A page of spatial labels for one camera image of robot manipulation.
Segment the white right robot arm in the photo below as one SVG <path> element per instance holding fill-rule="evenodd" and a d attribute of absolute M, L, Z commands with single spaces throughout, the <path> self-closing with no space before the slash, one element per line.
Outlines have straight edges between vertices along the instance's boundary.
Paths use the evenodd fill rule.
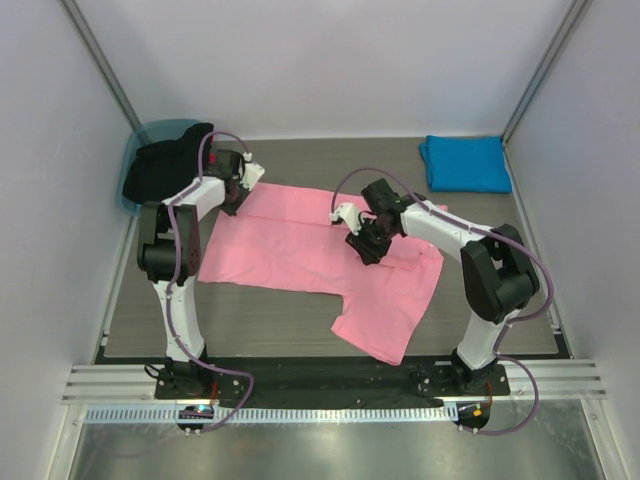
<path fill-rule="evenodd" d="M 451 383 L 462 395 L 483 391 L 501 334 L 540 289 L 519 232 L 508 224 L 492 229 L 468 223 L 415 193 L 399 195 L 384 179 L 361 196 L 366 211 L 333 197 L 330 221 L 348 227 L 346 242 L 364 264 L 379 263 L 397 235 L 427 241 L 459 262 L 471 316 L 451 355 Z"/>

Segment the pink t shirt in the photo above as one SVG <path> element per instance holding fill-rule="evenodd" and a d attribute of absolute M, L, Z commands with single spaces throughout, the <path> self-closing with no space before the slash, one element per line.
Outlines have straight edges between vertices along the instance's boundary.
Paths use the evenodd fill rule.
<path fill-rule="evenodd" d="M 371 357 L 397 366 L 436 290 L 444 258 L 432 244 L 394 238 L 366 266 L 330 223 L 331 192 L 260 183 L 234 216 L 220 214 L 198 279 L 338 295 L 332 332 Z"/>

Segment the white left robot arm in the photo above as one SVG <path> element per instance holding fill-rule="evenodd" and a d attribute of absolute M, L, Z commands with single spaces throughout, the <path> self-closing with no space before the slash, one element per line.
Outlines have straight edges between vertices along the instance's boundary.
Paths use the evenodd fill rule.
<path fill-rule="evenodd" d="M 218 150 L 177 192 L 143 205 L 137 264 L 160 301 L 166 332 L 164 368 L 157 381 L 198 400 L 211 390 L 206 344 L 195 305 L 195 277 L 202 262 L 200 221 L 219 209 L 234 215 L 264 169 L 248 151 Z"/>

